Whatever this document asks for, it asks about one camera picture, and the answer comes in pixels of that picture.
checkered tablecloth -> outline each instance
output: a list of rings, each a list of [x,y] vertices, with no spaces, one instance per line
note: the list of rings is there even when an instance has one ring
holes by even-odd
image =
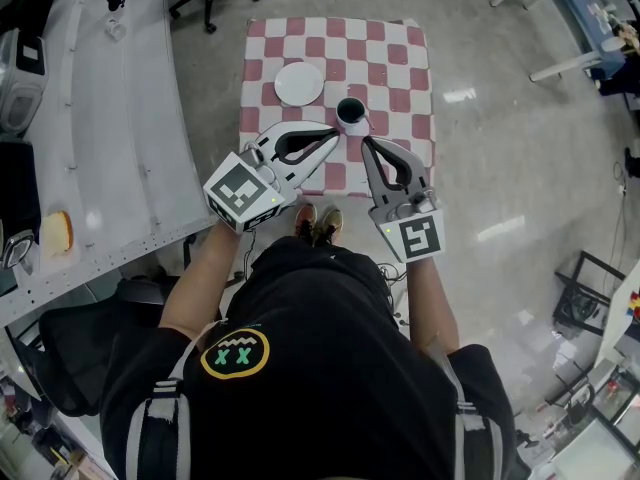
[[[369,109],[375,127],[371,135],[393,140],[416,153],[433,181],[431,76],[425,37],[413,20],[256,20],[249,23],[247,36],[241,150],[279,121],[319,121],[338,127],[338,102],[354,96]],[[278,71],[298,61],[316,66],[326,80],[318,99],[301,108],[284,105],[274,90]],[[302,184],[302,192],[370,196],[361,142],[362,135],[343,132],[324,165]],[[388,172],[389,166],[383,165]]]

white plate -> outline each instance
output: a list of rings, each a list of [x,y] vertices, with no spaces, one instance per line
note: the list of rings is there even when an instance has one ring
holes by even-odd
[[[283,67],[276,76],[275,90],[283,103],[302,107],[314,101],[324,88],[320,70],[307,62],[294,62]]]

bread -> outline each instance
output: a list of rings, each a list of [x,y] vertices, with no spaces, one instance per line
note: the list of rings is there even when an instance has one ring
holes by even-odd
[[[66,212],[56,212],[46,216],[40,226],[42,246],[47,254],[62,254],[71,248],[73,230]]]

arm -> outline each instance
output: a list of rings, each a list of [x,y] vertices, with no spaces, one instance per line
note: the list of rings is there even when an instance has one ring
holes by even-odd
[[[196,259],[171,291],[159,327],[175,329],[194,339],[213,321],[239,243],[240,236],[218,221]]]
[[[447,354],[460,348],[458,325],[433,258],[407,263],[411,342],[422,352],[438,336]]]

gray floor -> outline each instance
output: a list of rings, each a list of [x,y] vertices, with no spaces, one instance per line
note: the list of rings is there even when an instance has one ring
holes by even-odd
[[[488,0],[215,0],[218,31],[208,35],[203,2],[196,1],[172,25],[184,117],[204,181],[237,149],[248,19],[413,18],[420,24],[434,87],[435,184],[446,208],[448,250],[437,264],[464,343],[491,349],[515,409],[535,406],[556,388],[556,372],[574,376],[571,359],[584,367],[594,358],[598,338],[566,341],[551,330],[560,293],[553,271],[572,268],[580,249],[609,260],[621,204],[613,166],[638,135],[622,98],[601,98],[580,71],[529,81],[529,73],[579,52],[550,2],[531,11],[521,3],[507,0],[494,9]],[[444,99],[470,88],[475,99]],[[639,193],[631,180],[623,271],[640,252],[632,226]],[[373,236],[369,203],[333,202],[346,213],[343,245],[389,259],[381,241],[366,246]],[[290,217],[259,228],[257,253],[289,232]],[[174,252],[162,254],[177,265]],[[591,274],[601,288],[601,273]]]

